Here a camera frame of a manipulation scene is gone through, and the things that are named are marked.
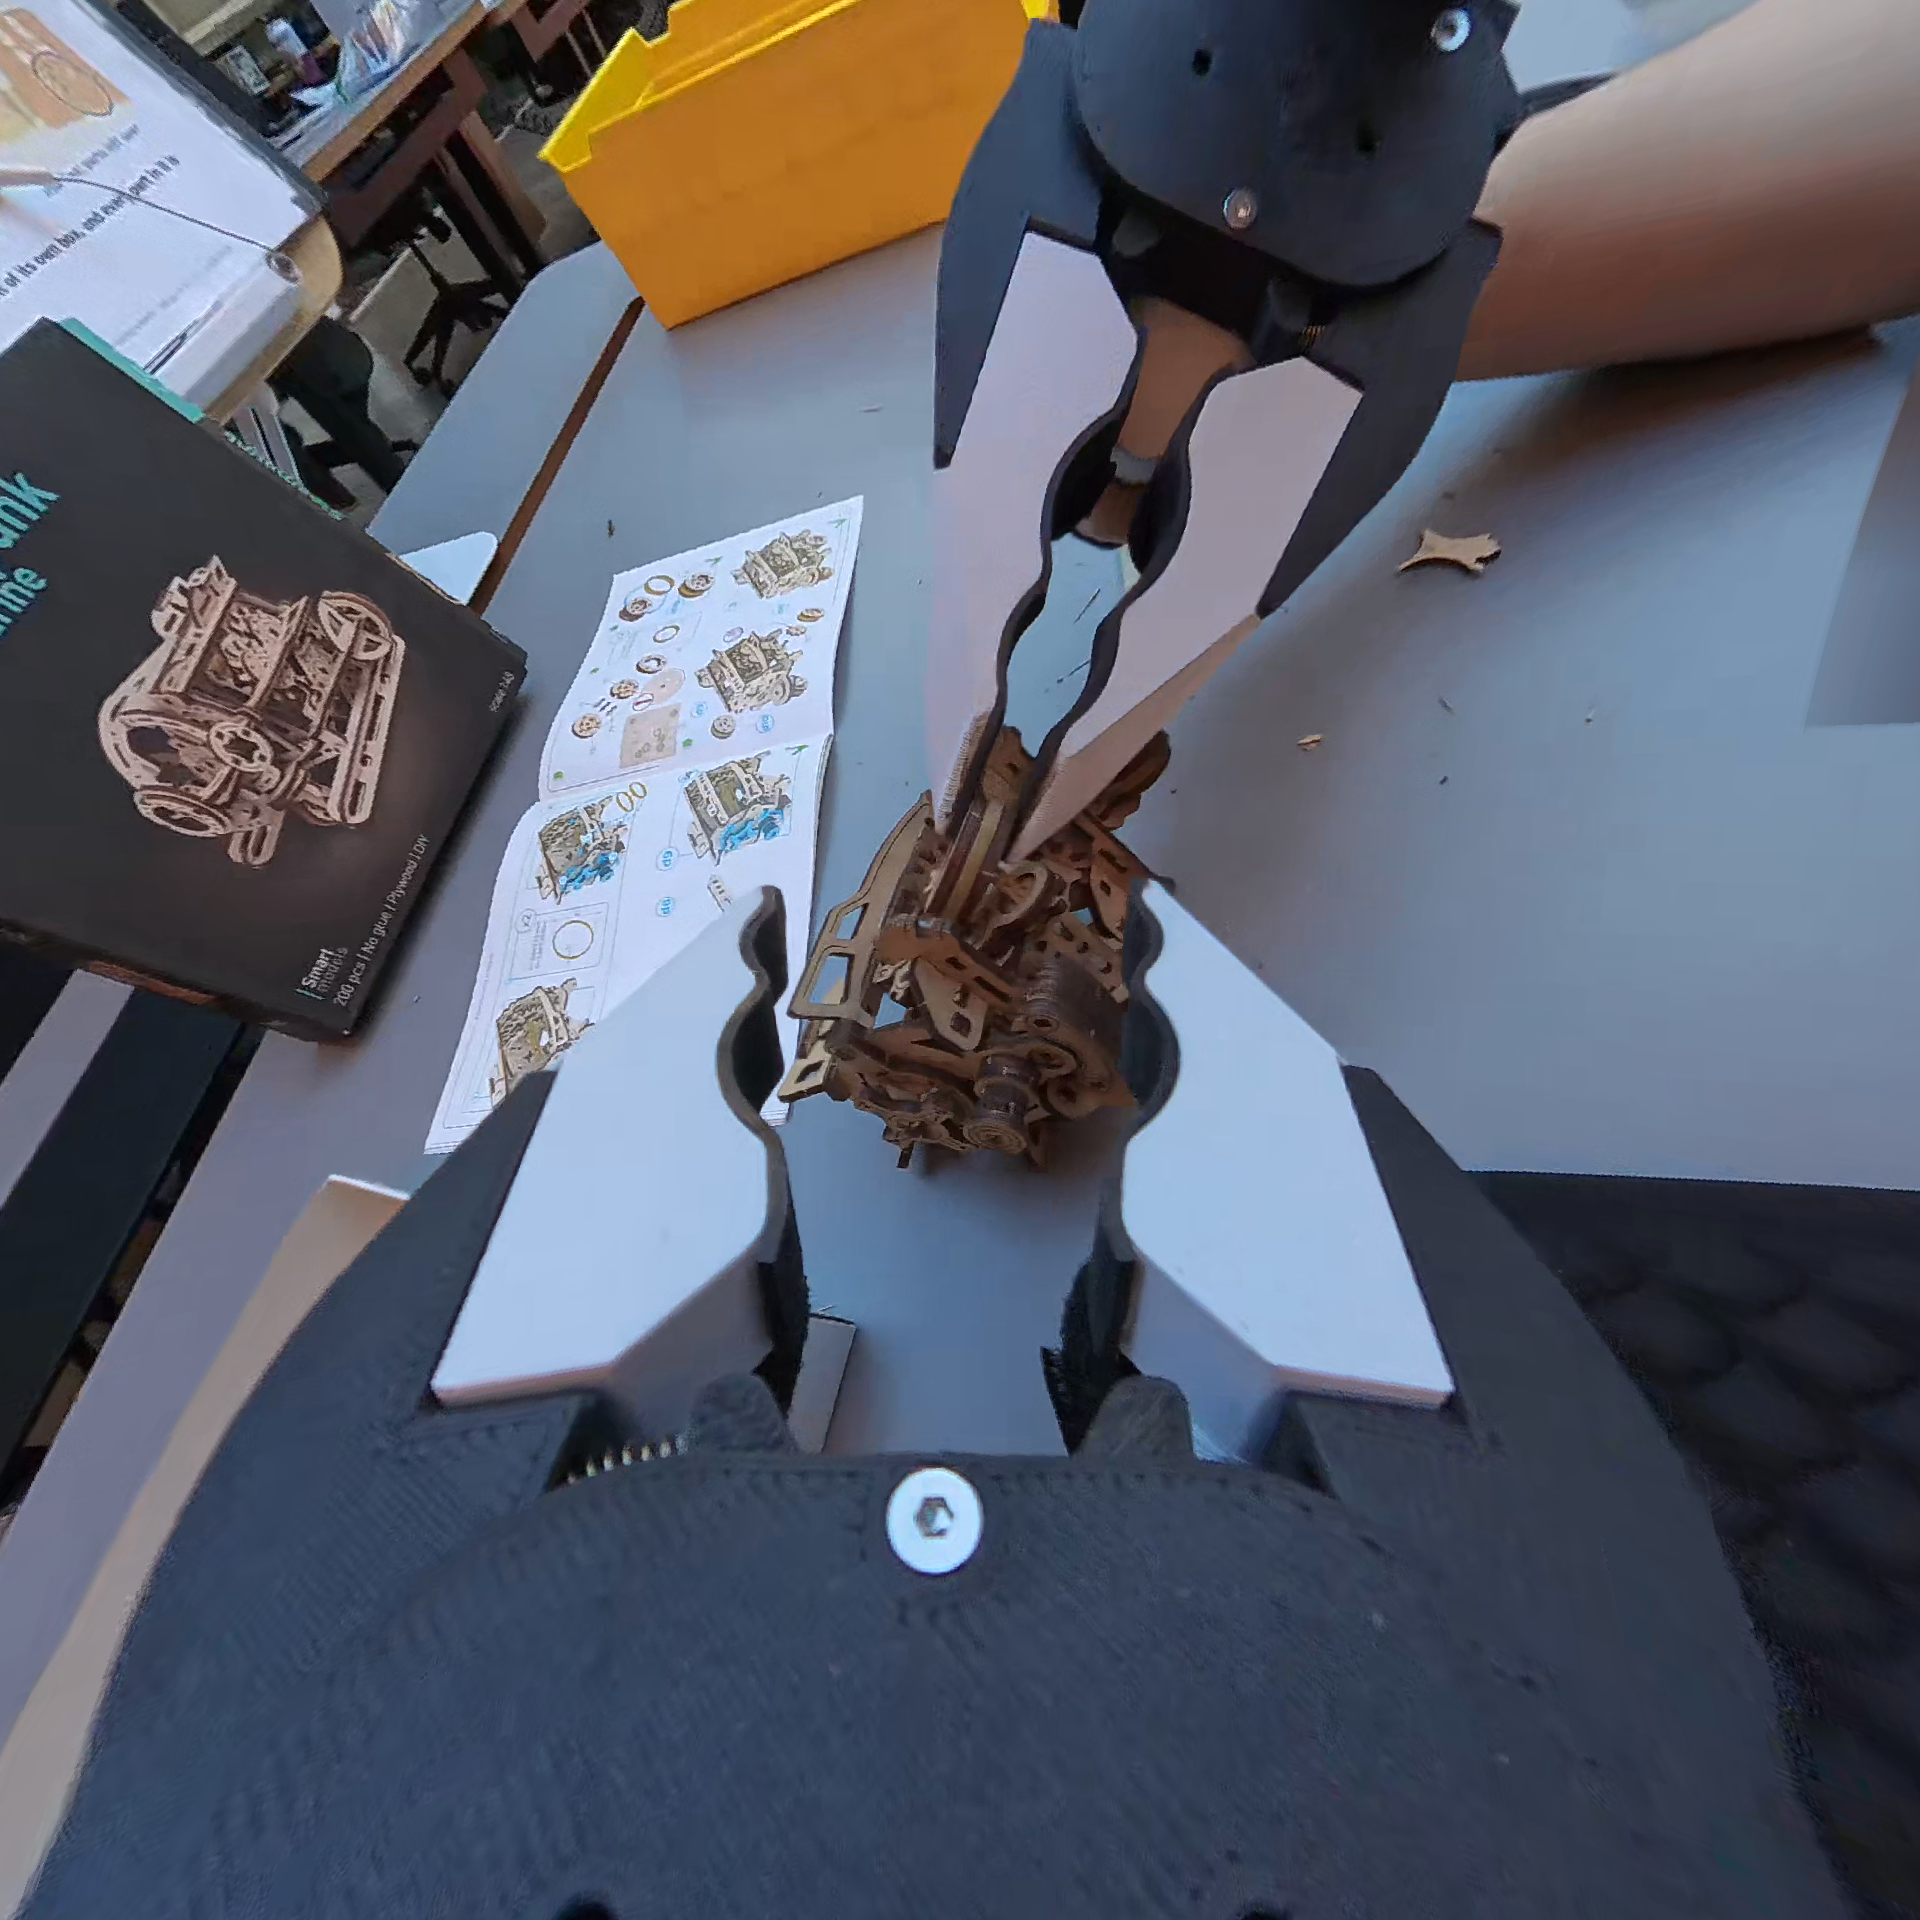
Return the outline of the black model kit box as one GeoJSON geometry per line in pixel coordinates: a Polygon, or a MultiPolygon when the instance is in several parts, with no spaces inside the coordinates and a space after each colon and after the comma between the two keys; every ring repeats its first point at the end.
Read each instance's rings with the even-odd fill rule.
{"type": "Polygon", "coordinates": [[[4,942],[349,1035],[523,651],[69,324],[3,454],[4,942]]]}

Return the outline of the person's right hand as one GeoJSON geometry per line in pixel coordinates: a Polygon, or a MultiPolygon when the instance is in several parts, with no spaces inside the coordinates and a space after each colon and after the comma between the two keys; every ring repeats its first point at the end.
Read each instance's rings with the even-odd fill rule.
{"type": "Polygon", "coordinates": [[[1079,537],[1104,549],[1128,545],[1144,486],[1206,384],[1255,364],[1237,334],[1164,298],[1133,298],[1128,313],[1142,337],[1133,397],[1101,473],[1104,489],[1074,525],[1079,537]]]}

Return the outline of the printed instruction sheet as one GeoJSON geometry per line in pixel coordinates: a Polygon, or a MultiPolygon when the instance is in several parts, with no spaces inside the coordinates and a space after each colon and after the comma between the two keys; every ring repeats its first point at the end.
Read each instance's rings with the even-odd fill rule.
{"type": "Polygon", "coordinates": [[[3,4],[3,347],[72,320],[226,421],[342,286],[319,192],[109,4],[3,4]]]}

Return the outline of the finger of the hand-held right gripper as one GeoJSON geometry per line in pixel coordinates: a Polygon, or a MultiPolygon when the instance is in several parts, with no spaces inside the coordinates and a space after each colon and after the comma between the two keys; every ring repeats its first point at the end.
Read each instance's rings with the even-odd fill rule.
{"type": "Polygon", "coordinates": [[[1360,394],[1299,357],[1226,374],[1183,458],[1183,525],[1100,627],[1109,666],[1036,786],[1012,857],[1032,854],[1180,713],[1256,624],[1256,602],[1327,468],[1360,394]]]}
{"type": "Polygon", "coordinates": [[[1138,334],[1096,254],[1028,233],[930,482],[927,785],[952,833],[1002,728],[1004,661],[1048,582],[1063,470],[1123,413],[1138,334]]]}

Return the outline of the black honeycomb seat cushion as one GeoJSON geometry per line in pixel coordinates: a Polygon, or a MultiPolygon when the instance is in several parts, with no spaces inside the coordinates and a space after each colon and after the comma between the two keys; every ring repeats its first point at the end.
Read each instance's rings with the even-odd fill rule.
{"type": "Polygon", "coordinates": [[[1918,1195],[1483,1171],[1711,1509],[1814,1824],[1918,1916],[1918,1195]]]}

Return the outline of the open instruction booklet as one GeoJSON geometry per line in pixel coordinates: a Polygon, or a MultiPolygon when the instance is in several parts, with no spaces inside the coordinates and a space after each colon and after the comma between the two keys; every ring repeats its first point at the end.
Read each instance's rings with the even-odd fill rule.
{"type": "Polygon", "coordinates": [[[427,1155],[738,897],[780,891],[799,982],[859,525],[850,497],[613,578],[501,857],[427,1155]]]}

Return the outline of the wooden submarine model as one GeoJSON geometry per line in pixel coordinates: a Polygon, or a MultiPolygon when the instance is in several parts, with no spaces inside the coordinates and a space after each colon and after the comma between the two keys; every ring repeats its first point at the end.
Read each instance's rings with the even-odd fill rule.
{"type": "Polygon", "coordinates": [[[1055,1123],[1131,1108],[1119,949],[1144,864],[1116,829],[1165,765],[1157,734],[1032,854],[1007,845],[960,916],[943,906],[950,833],[922,796],[824,920],[788,1001],[799,1035],[778,1094],[878,1116],[903,1161],[925,1146],[1040,1166],[1055,1123]]]}

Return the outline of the yellow plastic bin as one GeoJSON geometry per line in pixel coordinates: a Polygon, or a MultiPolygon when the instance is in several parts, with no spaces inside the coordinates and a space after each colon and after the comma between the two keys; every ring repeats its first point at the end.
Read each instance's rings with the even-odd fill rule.
{"type": "Polygon", "coordinates": [[[1044,3],[686,3],[542,160],[671,330],[943,219],[1044,3]]]}

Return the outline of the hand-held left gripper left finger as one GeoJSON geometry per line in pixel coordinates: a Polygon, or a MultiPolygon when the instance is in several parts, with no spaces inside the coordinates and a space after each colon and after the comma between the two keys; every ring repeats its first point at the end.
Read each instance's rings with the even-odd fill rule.
{"type": "Polygon", "coordinates": [[[808,1289],[784,1149],[784,901],[733,901],[543,1070],[543,1105],[432,1379],[443,1403],[590,1390],[638,1438],[756,1374],[788,1411],[808,1289]]]}

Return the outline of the person's right forearm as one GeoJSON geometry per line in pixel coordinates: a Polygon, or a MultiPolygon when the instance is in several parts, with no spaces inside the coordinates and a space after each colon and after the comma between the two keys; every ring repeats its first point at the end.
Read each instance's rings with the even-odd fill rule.
{"type": "Polygon", "coordinates": [[[1915,313],[1918,4],[1758,3],[1533,114],[1456,378],[1781,346],[1915,313]]]}

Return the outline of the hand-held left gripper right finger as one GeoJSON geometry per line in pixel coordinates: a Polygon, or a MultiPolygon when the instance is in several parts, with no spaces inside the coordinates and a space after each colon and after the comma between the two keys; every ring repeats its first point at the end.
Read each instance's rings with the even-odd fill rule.
{"type": "Polygon", "coordinates": [[[1260,1458],[1296,1394],[1446,1405],[1336,1052],[1157,881],[1123,982],[1119,1355],[1181,1390],[1211,1458],[1260,1458]]]}

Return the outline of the round wooden wheel part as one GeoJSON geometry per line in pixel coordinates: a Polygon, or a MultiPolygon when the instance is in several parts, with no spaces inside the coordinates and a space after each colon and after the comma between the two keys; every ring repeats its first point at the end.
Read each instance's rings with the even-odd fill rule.
{"type": "Polygon", "coordinates": [[[1002,728],[982,762],[975,794],[949,840],[943,906],[950,914],[960,916],[979,884],[1006,859],[1030,785],[1030,762],[1018,728],[1002,728]]]}

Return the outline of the white cardboard tray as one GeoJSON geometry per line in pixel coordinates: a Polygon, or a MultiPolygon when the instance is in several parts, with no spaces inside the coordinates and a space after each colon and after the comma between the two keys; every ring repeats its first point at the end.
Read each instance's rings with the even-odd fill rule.
{"type": "Polygon", "coordinates": [[[373,1237],[400,1212],[402,1190],[326,1180],[294,1217],[247,1300],[219,1313],[224,1344],[196,1336],[150,1349],[127,1385],[162,1379],[162,1362],[192,1355],[164,1393],[174,1413],[134,1418],[120,1380],[88,1388],[77,1405],[72,1458],[28,1499],[23,1538],[4,1548],[4,1830],[58,1822],[80,1766],[92,1718],[127,1624],[184,1498],[290,1332],[373,1237]]]}

